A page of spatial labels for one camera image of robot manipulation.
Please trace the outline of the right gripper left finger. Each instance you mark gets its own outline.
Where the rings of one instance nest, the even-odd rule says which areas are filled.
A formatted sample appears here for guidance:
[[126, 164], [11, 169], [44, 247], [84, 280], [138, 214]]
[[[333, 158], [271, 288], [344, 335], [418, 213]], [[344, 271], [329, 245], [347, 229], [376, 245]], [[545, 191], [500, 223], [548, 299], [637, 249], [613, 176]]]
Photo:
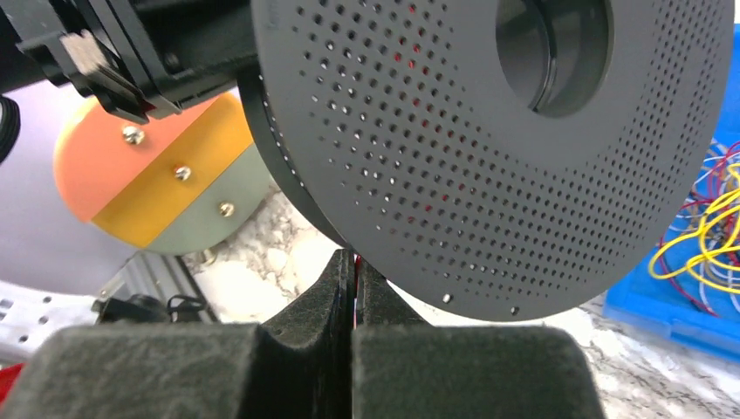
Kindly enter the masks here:
[[51, 336], [4, 418], [348, 418], [354, 257], [264, 323], [78, 326]]

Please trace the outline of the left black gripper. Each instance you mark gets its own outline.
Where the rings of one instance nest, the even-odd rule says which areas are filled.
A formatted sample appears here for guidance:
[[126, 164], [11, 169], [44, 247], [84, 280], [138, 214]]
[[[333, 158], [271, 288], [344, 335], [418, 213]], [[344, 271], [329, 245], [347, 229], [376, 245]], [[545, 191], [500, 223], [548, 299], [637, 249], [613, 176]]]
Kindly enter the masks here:
[[248, 1], [4, 1], [1, 90], [48, 80], [124, 120], [179, 114], [257, 61]]

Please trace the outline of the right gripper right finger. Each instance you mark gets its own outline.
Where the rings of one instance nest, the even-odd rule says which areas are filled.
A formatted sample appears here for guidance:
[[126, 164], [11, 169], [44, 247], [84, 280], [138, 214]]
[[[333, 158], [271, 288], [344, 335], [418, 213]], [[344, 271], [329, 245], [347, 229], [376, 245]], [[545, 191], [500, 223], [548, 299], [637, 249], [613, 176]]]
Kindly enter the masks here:
[[601, 418], [586, 357], [543, 326], [433, 326], [355, 263], [356, 418]]

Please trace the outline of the black cable spool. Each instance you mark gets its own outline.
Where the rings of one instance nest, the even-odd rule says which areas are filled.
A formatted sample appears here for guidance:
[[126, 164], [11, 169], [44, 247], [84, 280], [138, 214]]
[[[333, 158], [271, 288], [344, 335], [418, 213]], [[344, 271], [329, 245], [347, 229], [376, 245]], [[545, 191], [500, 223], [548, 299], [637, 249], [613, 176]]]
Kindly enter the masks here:
[[287, 199], [408, 294], [474, 319], [578, 306], [688, 196], [731, 1], [254, 1], [239, 83]]

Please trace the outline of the blue plastic bin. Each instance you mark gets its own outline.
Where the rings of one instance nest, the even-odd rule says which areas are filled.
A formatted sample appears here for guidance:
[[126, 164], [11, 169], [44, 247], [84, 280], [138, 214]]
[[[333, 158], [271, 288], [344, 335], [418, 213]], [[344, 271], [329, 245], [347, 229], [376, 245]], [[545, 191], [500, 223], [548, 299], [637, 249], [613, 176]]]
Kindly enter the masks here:
[[[712, 151], [739, 146], [739, 23], [734, 25], [730, 75], [725, 89]], [[695, 242], [676, 246], [666, 255], [675, 268], [697, 250]], [[603, 314], [664, 339], [739, 364], [739, 296], [705, 288], [710, 308], [719, 317], [700, 311], [668, 281], [648, 274], [652, 251], [623, 280], [606, 293]]]

